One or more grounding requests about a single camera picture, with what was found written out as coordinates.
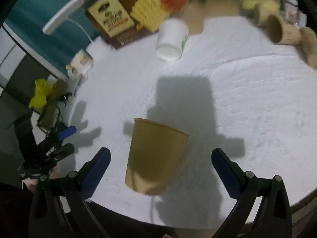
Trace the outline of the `left hand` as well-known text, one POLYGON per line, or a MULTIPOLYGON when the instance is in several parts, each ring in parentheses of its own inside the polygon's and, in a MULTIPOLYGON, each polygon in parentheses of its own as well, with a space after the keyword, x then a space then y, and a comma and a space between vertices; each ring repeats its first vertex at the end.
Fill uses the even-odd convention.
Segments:
MULTIPOLYGON (((54 178, 59 178, 59 171, 58 171, 58 167, 53 167, 50 171, 49 171, 49 178, 50 179, 54 179, 54 178)), ((25 180, 23 180, 23 184, 28 188, 29 191, 31 191, 32 193, 36 192, 36 188, 38 185, 39 180, 38 179, 30 179, 27 178, 25 180)))

